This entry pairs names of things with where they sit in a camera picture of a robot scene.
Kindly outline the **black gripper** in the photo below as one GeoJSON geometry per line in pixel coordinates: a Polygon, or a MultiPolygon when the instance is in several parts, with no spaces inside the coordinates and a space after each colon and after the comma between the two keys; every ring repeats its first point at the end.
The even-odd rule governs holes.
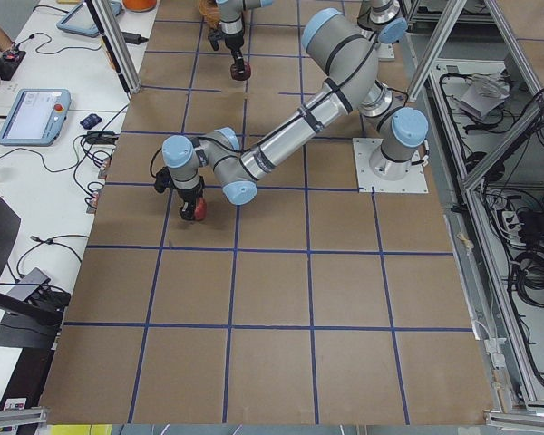
{"type": "Polygon", "coordinates": [[[199,174],[196,174],[193,179],[190,180],[191,186],[189,188],[179,187],[169,172],[168,167],[163,167],[158,171],[155,176],[154,188],[158,193],[163,193],[166,189],[175,189],[182,199],[182,206],[179,213],[183,220],[187,220],[186,217],[186,204],[194,201],[196,198],[203,197],[203,191],[205,188],[204,178],[199,174]]]}
{"type": "Polygon", "coordinates": [[[232,64],[236,64],[239,68],[241,68],[245,63],[248,63],[241,52],[241,48],[244,45],[243,31],[240,31],[237,34],[224,34],[221,30],[210,29],[208,39],[213,51],[217,51],[219,49],[220,41],[224,42],[226,47],[230,50],[233,59],[232,64]]]}

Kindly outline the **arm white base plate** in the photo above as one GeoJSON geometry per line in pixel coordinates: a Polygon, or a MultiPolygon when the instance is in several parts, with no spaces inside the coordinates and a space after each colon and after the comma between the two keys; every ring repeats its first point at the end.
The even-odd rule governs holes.
{"type": "Polygon", "coordinates": [[[393,62],[395,59],[393,45],[391,43],[382,43],[379,40],[378,33],[374,33],[376,41],[376,51],[380,62],[393,62]]]}
{"type": "Polygon", "coordinates": [[[412,159],[393,162],[382,153],[382,139],[353,138],[357,190],[361,193],[428,194],[424,164],[417,149],[412,159]]]}

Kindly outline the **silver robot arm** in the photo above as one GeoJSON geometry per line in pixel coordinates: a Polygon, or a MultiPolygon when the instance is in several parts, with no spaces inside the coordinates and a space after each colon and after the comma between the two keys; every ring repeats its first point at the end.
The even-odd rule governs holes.
{"type": "MultiPolygon", "coordinates": [[[[233,63],[230,76],[235,81],[246,81],[251,67],[244,59],[244,13],[272,5],[273,1],[199,1],[198,8],[209,24],[209,44],[213,51],[222,41],[230,51],[233,63]]],[[[408,28],[400,15],[398,1],[362,1],[356,23],[364,36],[373,36],[379,44],[397,43],[408,28]]]]}
{"type": "Polygon", "coordinates": [[[404,18],[395,18],[368,38],[340,11],[319,11],[307,23],[302,45],[325,72],[320,91],[246,150],[239,147],[236,132],[230,127],[191,138],[168,137],[160,149],[165,165],[154,176],[155,190],[175,190],[183,201],[181,218],[200,221],[206,216],[207,206],[199,169],[211,167],[228,201],[235,206],[247,204],[257,194],[258,181],[352,111],[375,118],[375,128],[383,136],[369,158],[371,171],[381,179],[402,179],[414,153],[426,140],[429,123],[415,108],[393,106],[390,89],[377,79],[376,45],[398,42],[407,27],[404,18]]]}

